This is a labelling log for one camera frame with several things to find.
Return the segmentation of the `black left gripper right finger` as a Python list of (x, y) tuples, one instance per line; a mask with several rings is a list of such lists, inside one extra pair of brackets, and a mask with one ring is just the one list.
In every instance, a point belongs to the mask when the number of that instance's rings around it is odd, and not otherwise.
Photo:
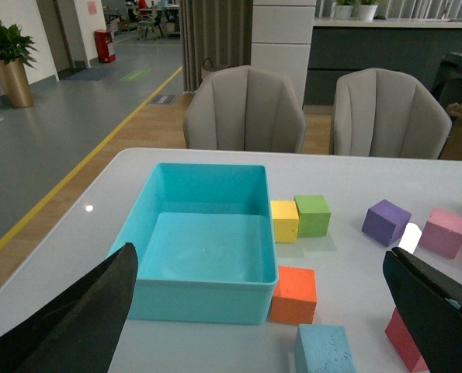
[(431, 372), (462, 372), (462, 284), (406, 250), (385, 253), (394, 304)]

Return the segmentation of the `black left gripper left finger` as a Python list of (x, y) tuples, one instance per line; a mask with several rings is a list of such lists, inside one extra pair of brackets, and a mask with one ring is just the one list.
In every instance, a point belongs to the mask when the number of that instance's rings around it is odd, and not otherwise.
[(137, 253), (128, 242), (0, 336), (0, 372), (108, 371), (137, 269)]

